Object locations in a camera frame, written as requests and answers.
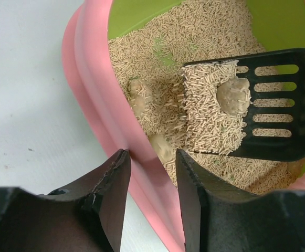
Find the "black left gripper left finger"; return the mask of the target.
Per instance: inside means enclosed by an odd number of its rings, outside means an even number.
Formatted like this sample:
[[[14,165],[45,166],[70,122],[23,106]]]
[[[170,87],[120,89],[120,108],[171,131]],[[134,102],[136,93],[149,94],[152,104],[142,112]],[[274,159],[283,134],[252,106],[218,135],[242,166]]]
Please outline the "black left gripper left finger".
[[[129,151],[47,195],[0,187],[0,251],[119,251]]]

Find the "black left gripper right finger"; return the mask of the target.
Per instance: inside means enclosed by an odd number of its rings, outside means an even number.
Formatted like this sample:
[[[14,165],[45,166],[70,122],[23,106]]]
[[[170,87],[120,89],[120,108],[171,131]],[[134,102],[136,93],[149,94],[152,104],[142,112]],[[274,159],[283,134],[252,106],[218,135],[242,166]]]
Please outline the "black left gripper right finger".
[[[176,152],[186,251],[305,251],[305,191],[241,190]]]

